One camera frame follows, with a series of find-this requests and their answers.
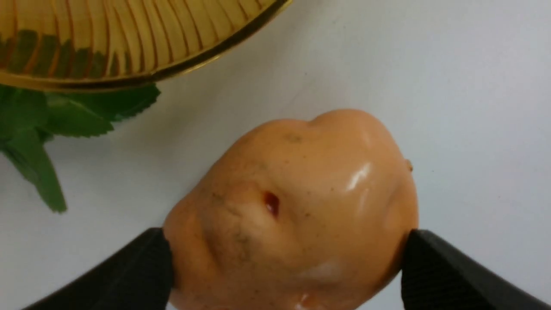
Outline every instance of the white tabletop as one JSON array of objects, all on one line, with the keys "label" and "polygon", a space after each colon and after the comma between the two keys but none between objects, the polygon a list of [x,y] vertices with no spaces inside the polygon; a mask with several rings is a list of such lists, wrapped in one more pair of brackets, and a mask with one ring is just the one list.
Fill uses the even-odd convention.
[{"label": "white tabletop", "polygon": [[[159,87],[115,132],[47,145],[64,215],[0,158],[1,309],[161,225],[254,126],[344,107],[379,117],[412,160],[423,228],[551,303],[551,1],[296,0]],[[363,307],[401,308],[399,281]]]}]

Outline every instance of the gold ribbed dish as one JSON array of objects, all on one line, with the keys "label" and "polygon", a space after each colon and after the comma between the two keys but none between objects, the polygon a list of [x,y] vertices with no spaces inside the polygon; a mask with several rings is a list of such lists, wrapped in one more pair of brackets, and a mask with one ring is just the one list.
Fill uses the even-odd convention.
[{"label": "gold ribbed dish", "polygon": [[107,90],[192,70],[290,0],[0,0],[0,83]]}]

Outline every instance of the green leaf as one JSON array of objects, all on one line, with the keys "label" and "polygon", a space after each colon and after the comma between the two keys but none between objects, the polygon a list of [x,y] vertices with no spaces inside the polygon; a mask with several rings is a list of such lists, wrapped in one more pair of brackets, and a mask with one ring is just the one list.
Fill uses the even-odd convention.
[{"label": "green leaf", "polygon": [[69,93],[64,96],[81,103],[106,120],[122,121],[150,107],[160,93],[155,84],[151,84],[115,92]]},{"label": "green leaf", "polygon": [[70,97],[50,93],[47,95],[47,102],[50,117],[41,128],[54,135],[91,137],[113,130],[109,121]]},{"label": "green leaf", "polygon": [[47,119],[43,92],[0,85],[0,138],[43,125]]},{"label": "green leaf", "polygon": [[36,130],[18,132],[4,144],[2,152],[23,177],[35,185],[38,193],[53,212],[62,213],[67,210],[56,171]]},{"label": "green leaf", "polygon": [[38,134],[38,139],[42,144],[53,140],[53,134],[50,132],[37,128],[36,133]]}]

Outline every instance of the dark speck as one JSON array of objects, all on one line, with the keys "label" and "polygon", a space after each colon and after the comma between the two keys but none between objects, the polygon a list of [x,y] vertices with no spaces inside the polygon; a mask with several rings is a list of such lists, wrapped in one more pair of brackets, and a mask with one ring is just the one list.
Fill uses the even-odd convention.
[{"label": "dark speck", "polygon": [[284,136],[285,140],[291,143],[300,143],[302,142],[302,137],[294,133],[288,133]]}]

